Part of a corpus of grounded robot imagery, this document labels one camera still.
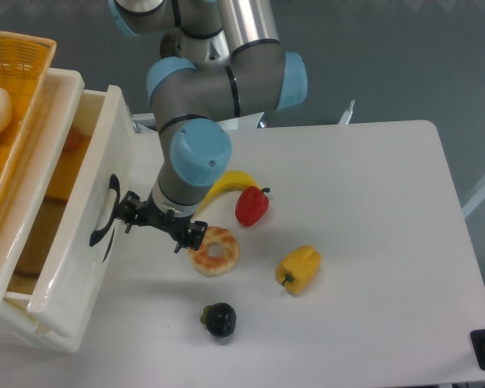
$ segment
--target yellow bell pepper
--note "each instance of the yellow bell pepper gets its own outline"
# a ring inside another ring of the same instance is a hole
[[[299,247],[276,267],[276,279],[290,293],[299,294],[316,275],[320,261],[322,256],[311,245]]]

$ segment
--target toy fruit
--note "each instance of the toy fruit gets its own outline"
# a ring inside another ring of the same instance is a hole
[[[264,194],[269,188],[259,190],[256,186],[250,186],[239,197],[235,205],[235,216],[244,226],[255,224],[268,210],[269,198]]]
[[[322,256],[311,245],[299,247],[276,267],[276,279],[290,293],[299,294],[316,275],[320,261]]]
[[[198,214],[209,202],[211,202],[216,196],[223,192],[235,192],[237,190],[246,190],[250,186],[256,186],[260,188],[255,182],[253,177],[244,172],[237,170],[228,170],[217,180],[216,183],[210,188],[206,197],[197,209],[196,214]]]
[[[211,335],[224,338],[235,330],[237,316],[235,310],[228,303],[216,303],[203,309],[200,322],[203,323]]]

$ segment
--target gray wall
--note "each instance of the gray wall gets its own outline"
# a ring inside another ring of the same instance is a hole
[[[485,0],[275,0],[280,38],[310,76],[307,101],[269,115],[274,126],[432,121],[458,195],[485,172]],[[88,89],[120,86],[148,112],[145,76],[161,33],[125,38],[106,0],[0,0],[0,30],[57,41],[53,67],[79,71]],[[485,280],[485,202],[467,225]]]

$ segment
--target drawer handle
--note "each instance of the drawer handle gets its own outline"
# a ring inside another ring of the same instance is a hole
[[[115,204],[113,205],[112,213],[110,214],[110,218],[108,220],[108,223],[106,226],[100,230],[94,230],[93,233],[90,236],[90,247],[93,247],[95,244],[97,244],[99,241],[101,241],[106,233],[110,230],[110,228],[113,225],[113,221],[115,221],[115,214],[116,214],[116,209],[119,206],[120,203],[120,182],[119,179],[116,177],[115,174],[112,174],[110,176],[110,185],[109,188],[111,190],[115,191]]]

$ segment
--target donut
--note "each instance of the donut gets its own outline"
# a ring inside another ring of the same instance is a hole
[[[212,247],[220,247],[220,256],[209,255]],[[237,263],[239,243],[227,229],[219,226],[209,226],[205,232],[200,249],[188,249],[191,264],[201,275],[207,277],[220,276],[228,272]]]

